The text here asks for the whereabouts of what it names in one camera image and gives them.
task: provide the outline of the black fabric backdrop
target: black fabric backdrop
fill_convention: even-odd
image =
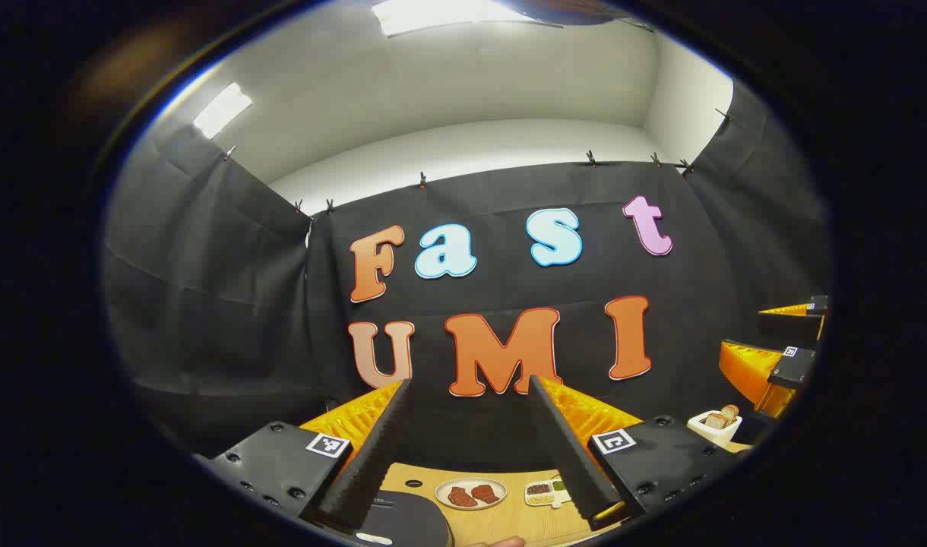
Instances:
[[[545,470],[552,464],[536,442],[524,396],[459,398],[448,388],[456,374],[454,339],[444,321],[481,314],[506,342],[524,309],[558,309],[555,362],[565,385],[642,419],[678,419],[735,403],[751,407],[717,367],[720,340],[758,342],[758,309],[803,302],[828,290],[831,254],[824,212],[811,173],[782,125],[764,104],[736,84],[730,112],[686,178],[655,163],[529,166],[470,174],[412,186],[315,215],[307,294],[313,349],[327,392],[346,400],[369,390],[355,370],[346,326],[375,323],[379,369],[393,371],[390,321],[410,321],[415,404],[400,461],[473,471]],[[666,256],[647,253],[623,205],[636,196],[660,207]],[[527,216],[567,207],[581,225],[582,254],[568,266],[540,267],[530,258]],[[423,280],[413,264],[419,237],[445,223],[470,229],[476,269],[466,277]],[[356,239],[400,225],[386,293],[353,304]],[[334,295],[329,302],[328,295]],[[612,299],[642,295],[646,374],[607,377],[615,357]],[[487,384],[482,373],[478,378]]]
[[[384,325],[411,321],[418,411],[400,460],[544,470],[552,464],[523,395],[449,394],[456,354],[444,321],[476,312],[503,342],[524,309],[550,307],[561,314],[555,361],[569,387],[642,419],[748,408],[718,370],[720,340],[760,343],[758,309],[826,292],[831,256],[811,174],[779,122],[741,84],[730,115],[686,178],[654,163],[527,166],[388,191],[313,219],[182,129],[143,166],[124,169],[109,209],[106,294],[133,384],[179,442],[214,454],[272,419],[303,422],[369,391],[346,326],[377,325],[377,365],[388,373]],[[666,256],[647,253],[622,214],[640,194],[662,211],[657,225],[673,241]],[[568,266],[530,258],[525,221],[547,207],[570,208],[581,222],[583,251]],[[477,267],[423,280],[413,267],[419,237],[449,222],[470,229]],[[349,246],[394,224],[406,239],[386,294],[352,304]],[[614,326],[603,307],[638,295],[649,301],[652,368],[612,381]]]
[[[105,245],[112,333],[138,397],[190,450],[324,409],[304,314],[308,225],[193,127],[123,170]]]

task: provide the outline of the white container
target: white container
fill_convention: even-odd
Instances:
[[[741,416],[737,416],[734,419],[734,423],[724,427],[724,429],[716,429],[716,427],[707,426],[706,423],[703,423],[704,419],[707,419],[711,413],[720,413],[720,411],[707,411],[701,413],[700,415],[693,416],[686,422],[686,426],[690,429],[693,429],[694,432],[697,432],[704,439],[707,439],[711,443],[716,444],[718,447],[727,447],[727,444],[730,443],[731,439],[734,439],[734,433],[737,433],[737,428],[741,426],[741,422],[744,422],[744,419],[741,419]]]

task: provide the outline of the small tray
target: small tray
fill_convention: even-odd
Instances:
[[[540,489],[547,488],[547,492],[539,492],[539,494],[527,494],[527,489],[532,487],[537,487]],[[553,508],[558,509],[558,507],[562,506],[562,503],[571,501],[571,496],[568,494],[568,489],[564,487],[565,483],[562,481],[561,477],[548,481],[528,482],[524,488],[525,503],[532,507],[543,507],[546,505],[551,505]]]
[[[454,505],[454,503],[450,501],[450,490],[453,487],[466,489],[467,495],[470,495],[471,489],[479,487],[479,485],[491,485],[491,489],[494,491],[494,495],[498,496],[498,500],[494,503],[484,503],[483,501],[479,501],[479,499],[474,498],[474,501],[477,502],[477,505],[473,507],[461,507],[460,505]],[[505,485],[502,485],[498,481],[473,477],[466,479],[454,479],[453,481],[443,482],[442,485],[436,487],[435,494],[433,495],[436,496],[436,499],[438,499],[440,503],[446,505],[447,507],[453,507],[453,509],[459,509],[460,511],[479,511],[481,509],[487,509],[488,507],[494,507],[498,503],[504,501],[505,496],[508,495],[508,489],[505,488]]]

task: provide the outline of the pink letter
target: pink letter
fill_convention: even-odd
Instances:
[[[380,388],[405,380],[413,376],[413,361],[409,353],[409,337],[416,332],[416,327],[408,321],[386,323],[386,334],[393,339],[393,374],[385,375],[376,367],[376,334],[379,329],[374,323],[352,323],[349,334],[352,335],[353,349],[356,353],[356,370],[366,384]]]
[[[649,254],[665,255],[672,250],[672,239],[669,236],[659,235],[656,228],[656,221],[653,219],[663,218],[663,214],[658,207],[652,207],[645,201],[643,196],[637,196],[630,201],[626,207],[622,208],[622,214],[633,219],[636,223],[636,231],[640,235],[640,242],[643,243],[645,250]]]

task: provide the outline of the letter m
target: letter m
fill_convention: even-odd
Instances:
[[[503,345],[483,315],[454,315],[447,319],[446,329],[454,335],[457,345],[457,381],[450,385],[450,394],[457,397],[477,397],[486,386],[477,380],[477,369],[491,384],[496,394],[503,394],[521,366],[521,378],[514,386],[519,394],[527,395],[527,385],[533,375],[562,383],[555,370],[554,332],[560,315],[553,308],[532,308],[522,312],[514,329]]]

